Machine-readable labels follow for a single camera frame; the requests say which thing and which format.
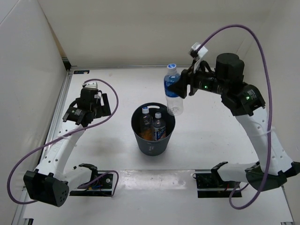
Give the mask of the clear bottle blue label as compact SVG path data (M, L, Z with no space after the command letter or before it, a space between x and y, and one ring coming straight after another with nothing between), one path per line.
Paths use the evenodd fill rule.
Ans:
M164 89L167 101L167 111L172 116L178 116L183 113L183 99L170 89L180 79L176 64L167 65L167 74L164 76Z

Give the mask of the clear bottle white red label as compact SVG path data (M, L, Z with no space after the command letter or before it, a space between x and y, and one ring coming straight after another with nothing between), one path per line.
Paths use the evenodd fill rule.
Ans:
M154 118L154 140L159 141L166 138L166 122L162 119L160 112L155 113Z

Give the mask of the clear unlabelled plastic bottle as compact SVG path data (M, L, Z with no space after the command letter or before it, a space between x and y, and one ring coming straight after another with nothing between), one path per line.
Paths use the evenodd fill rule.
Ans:
M148 107L142 108L142 116L140 117L140 130L141 132L147 129L151 129L154 132L153 118L150 115Z

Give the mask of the orange juice bottle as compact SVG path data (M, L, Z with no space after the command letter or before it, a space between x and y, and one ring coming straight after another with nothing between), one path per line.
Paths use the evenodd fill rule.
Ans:
M154 140L154 132L151 129L144 130L140 133L140 137L147 141Z

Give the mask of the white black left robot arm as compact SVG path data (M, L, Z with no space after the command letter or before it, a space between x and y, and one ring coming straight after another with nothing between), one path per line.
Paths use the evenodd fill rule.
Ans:
M97 167L80 164L66 172L67 160L83 135L84 129L94 120L111 115L107 94L96 86L85 86L65 112L59 129L59 141L51 144L34 171L27 171L23 181L31 199L60 207L70 191L86 184L98 184Z

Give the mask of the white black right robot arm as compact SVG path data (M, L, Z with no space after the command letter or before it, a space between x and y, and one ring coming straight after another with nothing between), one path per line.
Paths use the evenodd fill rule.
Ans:
M181 98L194 95L197 90L219 94L221 102L242 125L258 156L258 162L230 164L222 162L211 169L210 181L222 187L227 181L245 182L259 189L267 176L263 191L276 189L287 179L300 172L300 164L294 162L283 149L275 131L268 129L268 115L260 91L243 81L244 62L234 53L222 53L216 58L215 70L208 63L200 62L184 69L179 79L167 90Z

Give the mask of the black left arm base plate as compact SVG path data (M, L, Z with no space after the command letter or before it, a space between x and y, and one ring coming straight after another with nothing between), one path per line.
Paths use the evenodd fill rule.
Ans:
M119 182L119 173L117 171L98 171L95 176L97 180L83 188L78 188L70 192L70 196L84 197L113 197Z

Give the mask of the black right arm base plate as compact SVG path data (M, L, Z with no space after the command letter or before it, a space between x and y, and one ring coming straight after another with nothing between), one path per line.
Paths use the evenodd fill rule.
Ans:
M206 171L199 171L192 176L196 180L198 198L228 198L237 184L234 181L218 183L212 174Z

